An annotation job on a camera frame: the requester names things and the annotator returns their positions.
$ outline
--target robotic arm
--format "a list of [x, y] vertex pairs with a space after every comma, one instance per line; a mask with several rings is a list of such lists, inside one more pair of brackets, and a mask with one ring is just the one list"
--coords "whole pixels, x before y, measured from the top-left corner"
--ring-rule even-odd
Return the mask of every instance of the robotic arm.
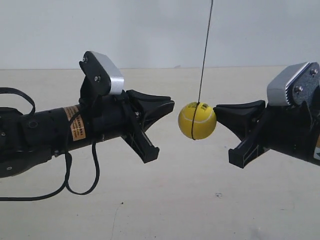
[[241, 143], [229, 162], [244, 168], [268, 150], [320, 166], [320, 67], [304, 62], [286, 67], [267, 86], [267, 100], [220, 104], [217, 121]]
[[52, 156], [65, 155], [67, 167], [65, 181], [55, 193], [29, 198], [0, 197], [0, 201], [42, 200], [64, 187], [70, 190], [69, 151], [92, 145], [95, 165], [99, 168], [96, 143], [113, 138], [121, 137], [144, 163], [158, 158], [159, 148], [145, 132], [171, 113], [175, 102], [169, 96], [123, 90], [124, 78], [106, 55], [87, 51], [79, 65], [85, 77], [78, 104], [74, 106], [36, 112], [35, 103], [28, 95], [15, 88], [0, 87], [0, 94], [19, 95], [32, 105], [31, 112], [25, 115], [15, 108], [0, 107], [0, 178], [21, 174], [51, 160]]

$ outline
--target label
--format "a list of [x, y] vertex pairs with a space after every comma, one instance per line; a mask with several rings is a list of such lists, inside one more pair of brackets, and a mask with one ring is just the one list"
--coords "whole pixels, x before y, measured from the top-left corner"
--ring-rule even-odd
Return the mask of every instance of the label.
[[[70, 121], [73, 115], [75, 115], [79, 111], [79, 109], [76, 106], [67, 106], [63, 109], [66, 113], [66, 116], [68, 117], [68, 121]], [[85, 125], [80, 114], [75, 118], [75, 120], [70, 126], [70, 129], [74, 142], [86, 138]]]
[[319, 135], [318, 140], [316, 141], [316, 144], [315, 144], [313, 158], [320, 160], [320, 135]]

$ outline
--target white wall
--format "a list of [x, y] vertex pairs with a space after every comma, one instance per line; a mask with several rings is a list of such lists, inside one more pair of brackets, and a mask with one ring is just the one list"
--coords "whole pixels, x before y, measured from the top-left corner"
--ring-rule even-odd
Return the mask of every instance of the white wall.
[[[206, 66], [320, 59], [319, 0], [216, 0]], [[200, 67], [210, 0], [1, 0], [0, 69]]]

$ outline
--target tennis ball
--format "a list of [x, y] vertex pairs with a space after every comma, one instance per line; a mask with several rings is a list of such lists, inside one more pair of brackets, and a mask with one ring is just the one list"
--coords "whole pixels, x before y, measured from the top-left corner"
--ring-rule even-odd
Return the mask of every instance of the tennis ball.
[[214, 109], [208, 104], [192, 102], [180, 111], [178, 124], [181, 132], [188, 138], [194, 140], [205, 139], [215, 130], [217, 116]]

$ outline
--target string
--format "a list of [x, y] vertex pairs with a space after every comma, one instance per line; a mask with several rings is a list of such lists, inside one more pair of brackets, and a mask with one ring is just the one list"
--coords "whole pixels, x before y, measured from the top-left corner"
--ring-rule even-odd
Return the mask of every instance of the string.
[[193, 118], [192, 118], [191, 137], [192, 137], [193, 140], [196, 140], [194, 138], [194, 123], [195, 123], [195, 117], [196, 117], [197, 109], [198, 109], [198, 106], [200, 104], [201, 89], [202, 89], [202, 82], [203, 82], [203, 78], [204, 78], [206, 53], [207, 53], [208, 38], [209, 38], [209, 32], [210, 32], [210, 23], [211, 23], [211, 15], [212, 15], [213, 6], [214, 6], [214, 0], [211, 0], [210, 15], [209, 15], [209, 20], [208, 20], [208, 26], [207, 26], [207, 31], [206, 31], [206, 39], [205, 39], [205, 46], [204, 46], [204, 54], [203, 54], [203, 62], [202, 62], [202, 70], [201, 70], [198, 101], [196, 103], [195, 111], [194, 111]]

